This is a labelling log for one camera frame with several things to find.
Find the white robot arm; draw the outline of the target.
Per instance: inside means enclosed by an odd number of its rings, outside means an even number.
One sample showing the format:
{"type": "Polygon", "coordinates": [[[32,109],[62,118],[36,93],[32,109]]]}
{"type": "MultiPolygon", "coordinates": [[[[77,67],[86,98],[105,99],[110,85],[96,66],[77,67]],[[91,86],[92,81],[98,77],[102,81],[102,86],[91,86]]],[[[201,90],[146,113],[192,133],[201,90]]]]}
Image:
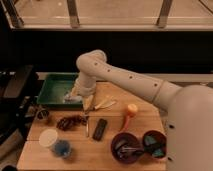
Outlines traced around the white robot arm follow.
{"type": "Polygon", "coordinates": [[[93,94],[101,78],[168,113],[167,171],[213,171],[213,88],[181,87],[114,67],[101,50],[80,55],[76,65],[79,95],[93,94]]]}

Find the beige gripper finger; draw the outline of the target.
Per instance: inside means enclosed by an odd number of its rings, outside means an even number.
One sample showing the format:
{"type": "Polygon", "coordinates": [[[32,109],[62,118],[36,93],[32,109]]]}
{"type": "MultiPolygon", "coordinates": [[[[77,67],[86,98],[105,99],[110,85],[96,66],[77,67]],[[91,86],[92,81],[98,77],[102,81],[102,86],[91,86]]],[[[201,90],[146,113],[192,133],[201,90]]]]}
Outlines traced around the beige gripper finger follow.
{"type": "Polygon", "coordinates": [[[73,88],[71,89],[70,95],[71,96],[78,96],[79,92],[78,92],[78,86],[76,84],[74,84],[73,88]]]}
{"type": "Polygon", "coordinates": [[[83,109],[85,111],[89,110],[91,108],[91,106],[93,105],[93,101],[94,101],[93,95],[90,95],[88,97],[84,97],[83,98],[83,109]]]}

